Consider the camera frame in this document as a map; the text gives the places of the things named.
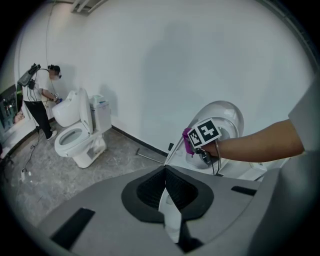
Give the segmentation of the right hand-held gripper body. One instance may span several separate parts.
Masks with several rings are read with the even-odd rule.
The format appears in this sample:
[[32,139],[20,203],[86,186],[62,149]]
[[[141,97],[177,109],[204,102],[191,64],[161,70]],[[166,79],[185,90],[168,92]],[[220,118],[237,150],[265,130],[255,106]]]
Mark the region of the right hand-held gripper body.
[[187,132],[189,145],[193,154],[200,155],[200,158],[208,165],[212,165],[212,157],[203,150],[203,146],[212,143],[222,136],[219,128],[214,124],[213,119],[205,119],[196,123]]

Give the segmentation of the white toilet with labelled tank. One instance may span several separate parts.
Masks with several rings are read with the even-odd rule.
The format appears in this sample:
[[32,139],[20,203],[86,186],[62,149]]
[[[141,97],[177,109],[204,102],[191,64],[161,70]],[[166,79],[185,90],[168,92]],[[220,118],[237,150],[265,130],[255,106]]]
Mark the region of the white toilet with labelled tank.
[[88,96],[79,88],[80,120],[59,133],[54,142],[56,153],[72,158],[79,168],[89,167],[106,149],[104,133],[112,128],[111,109],[103,95]]

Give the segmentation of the purple cloth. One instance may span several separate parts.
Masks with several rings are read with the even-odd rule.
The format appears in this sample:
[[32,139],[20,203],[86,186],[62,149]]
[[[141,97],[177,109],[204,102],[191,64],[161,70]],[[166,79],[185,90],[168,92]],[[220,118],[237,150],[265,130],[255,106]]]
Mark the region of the purple cloth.
[[182,132],[182,138],[183,138],[183,141],[184,141],[184,146],[185,146],[185,150],[186,150],[186,153],[191,155],[191,157],[194,156],[194,152],[192,150],[192,147],[191,147],[191,144],[190,144],[190,140],[189,140],[189,137],[188,137],[188,132],[191,130],[191,128],[187,127],[184,129],[184,131]]

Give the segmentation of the dark glass window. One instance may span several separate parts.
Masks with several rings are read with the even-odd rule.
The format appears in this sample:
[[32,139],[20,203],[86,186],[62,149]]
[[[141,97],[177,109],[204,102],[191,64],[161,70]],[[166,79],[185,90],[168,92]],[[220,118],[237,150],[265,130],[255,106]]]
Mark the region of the dark glass window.
[[4,142],[16,130],[15,125],[25,118],[17,109],[16,85],[0,93],[0,142]]

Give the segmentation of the white toilet seat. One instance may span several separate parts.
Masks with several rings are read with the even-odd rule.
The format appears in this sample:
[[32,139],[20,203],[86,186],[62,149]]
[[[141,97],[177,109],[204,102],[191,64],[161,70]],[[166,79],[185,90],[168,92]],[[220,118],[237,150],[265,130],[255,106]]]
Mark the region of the white toilet seat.
[[[236,138],[239,133],[237,127],[226,118],[214,117],[214,125],[221,131],[222,136],[219,138],[220,141]],[[182,167],[185,169],[190,169],[204,174],[214,175],[218,171],[219,160],[213,160],[209,164],[205,163],[199,154],[194,154],[191,156],[186,151],[185,143],[183,137],[173,146],[169,155],[165,160],[165,164],[169,166]]]

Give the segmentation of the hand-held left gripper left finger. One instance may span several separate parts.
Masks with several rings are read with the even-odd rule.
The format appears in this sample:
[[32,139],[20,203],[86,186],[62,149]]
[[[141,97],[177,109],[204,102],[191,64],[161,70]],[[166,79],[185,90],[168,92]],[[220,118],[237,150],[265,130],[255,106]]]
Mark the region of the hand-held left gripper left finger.
[[78,209],[95,212],[73,247],[64,249],[51,241],[53,256],[180,256],[162,224],[141,222],[123,206],[121,194],[127,183],[154,171],[153,167],[104,179],[55,208],[38,226],[51,237]]

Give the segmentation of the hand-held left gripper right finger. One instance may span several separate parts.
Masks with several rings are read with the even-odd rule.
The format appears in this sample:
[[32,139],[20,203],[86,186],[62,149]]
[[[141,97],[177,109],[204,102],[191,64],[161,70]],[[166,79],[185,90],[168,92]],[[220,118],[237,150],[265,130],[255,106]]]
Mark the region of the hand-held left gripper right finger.
[[220,235],[244,211],[252,200],[251,195],[233,191],[235,186],[257,190],[258,181],[242,180],[204,174],[174,166],[177,171],[207,184],[213,192],[213,202],[199,219],[186,222],[190,236],[207,244]]

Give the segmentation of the short metal rod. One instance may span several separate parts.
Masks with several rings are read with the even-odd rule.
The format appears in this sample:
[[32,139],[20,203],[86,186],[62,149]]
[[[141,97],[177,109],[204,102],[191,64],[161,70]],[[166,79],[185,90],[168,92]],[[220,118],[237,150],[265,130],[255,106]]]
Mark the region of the short metal rod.
[[136,156],[140,156],[142,158],[157,162],[157,163],[164,163],[166,160],[166,157],[152,151],[152,150],[141,150],[141,148],[138,148],[135,151]]

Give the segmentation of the ceiling air vent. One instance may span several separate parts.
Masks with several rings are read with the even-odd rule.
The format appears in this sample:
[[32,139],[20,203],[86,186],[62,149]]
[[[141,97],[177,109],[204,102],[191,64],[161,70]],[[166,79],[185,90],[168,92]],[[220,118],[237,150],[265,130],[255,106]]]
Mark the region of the ceiling air vent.
[[101,0],[71,0],[72,13],[88,13]]

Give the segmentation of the white power adapter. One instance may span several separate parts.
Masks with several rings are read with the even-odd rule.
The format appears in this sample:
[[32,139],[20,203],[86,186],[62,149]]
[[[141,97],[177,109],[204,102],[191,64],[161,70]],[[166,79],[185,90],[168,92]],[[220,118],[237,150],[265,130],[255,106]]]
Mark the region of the white power adapter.
[[21,177],[20,177],[20,180],[22,181],[22,182],[24,182],[28,177],[30,177],[32,174],[31,174],[31,172],[30,171],[28,171],[28,170],[26,170],[25,168],[23,168],[22,170],[21,170]]

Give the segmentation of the person's right forearm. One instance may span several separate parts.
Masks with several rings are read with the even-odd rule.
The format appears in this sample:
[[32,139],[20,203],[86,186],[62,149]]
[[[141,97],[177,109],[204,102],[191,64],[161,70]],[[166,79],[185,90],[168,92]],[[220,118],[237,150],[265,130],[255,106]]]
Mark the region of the person's right forearm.
[[305,151],[289,119],[276,122],[256,133],[211,142],[202,148],[214,157],[252,163],[290,158]]

